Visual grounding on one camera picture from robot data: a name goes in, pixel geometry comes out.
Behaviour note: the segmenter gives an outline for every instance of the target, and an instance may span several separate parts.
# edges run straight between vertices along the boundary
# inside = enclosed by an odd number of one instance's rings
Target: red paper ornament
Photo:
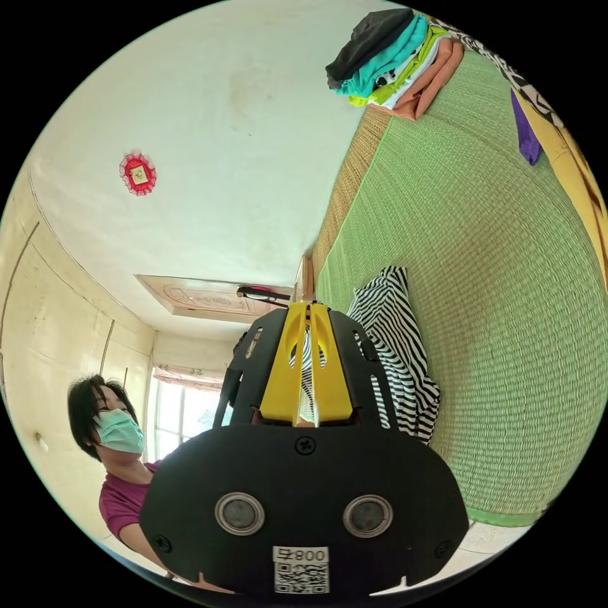
[[[156,185],[156,169],[141,152],[131,152],[119,165],[119,174],[131,194],[145,196]]]

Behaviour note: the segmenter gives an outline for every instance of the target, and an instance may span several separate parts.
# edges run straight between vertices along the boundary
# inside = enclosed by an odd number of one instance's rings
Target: pile of clothes
[[[354,106],[417,120],[456,71],[464,46],[410,8],[369,13],[326,67],[327,83]]]

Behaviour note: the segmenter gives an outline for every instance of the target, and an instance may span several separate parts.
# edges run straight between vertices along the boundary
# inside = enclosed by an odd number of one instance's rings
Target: surgical mask
[[[144,434],[135,420],[122,410],[100,412],[97,416],[99,442],[117,452],[141,454],[144,451]]]

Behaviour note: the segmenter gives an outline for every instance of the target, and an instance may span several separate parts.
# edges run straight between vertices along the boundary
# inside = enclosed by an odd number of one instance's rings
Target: bed
[[[509,83],[466,52],[417,122],[368,106],[311,256],[316,299],[342,312],[407,268],[442,393],[431,447],[497,526],[541,516],[608,399],[605,268],[553,162],[523,158]]]

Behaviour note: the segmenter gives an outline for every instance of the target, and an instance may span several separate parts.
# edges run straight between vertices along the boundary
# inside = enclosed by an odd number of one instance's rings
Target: woman's hand
[[[221,587],[216,587],[211,583],[205,582],[205,577],[202,574],[198,575],[197,583],[190,583],[194,587],[198,587],[199,589],[207,589],[208,591],[217,591],[218,593],[234,593],[234,591],[229,591],[228,589],[222,589]]]

